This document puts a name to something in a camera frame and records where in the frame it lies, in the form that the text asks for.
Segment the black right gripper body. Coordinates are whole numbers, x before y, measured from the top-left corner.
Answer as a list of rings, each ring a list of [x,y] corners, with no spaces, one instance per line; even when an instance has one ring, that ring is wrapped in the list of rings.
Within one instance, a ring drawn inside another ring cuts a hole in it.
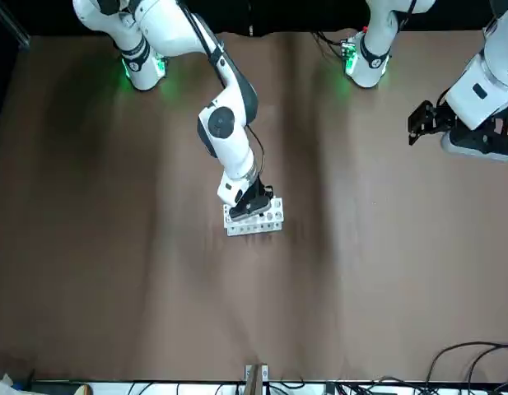
[[[258,176],[239,200],[239,206],[267,206],[274,197],[272,185],[265,185]]]

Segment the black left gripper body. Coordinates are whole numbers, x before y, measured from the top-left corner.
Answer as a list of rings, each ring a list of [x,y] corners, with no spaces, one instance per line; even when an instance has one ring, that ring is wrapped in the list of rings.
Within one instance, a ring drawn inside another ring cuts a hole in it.
[[[452,144],[508,144],[508,107],[489,116],[474,129],[462,121],[450,131]]]

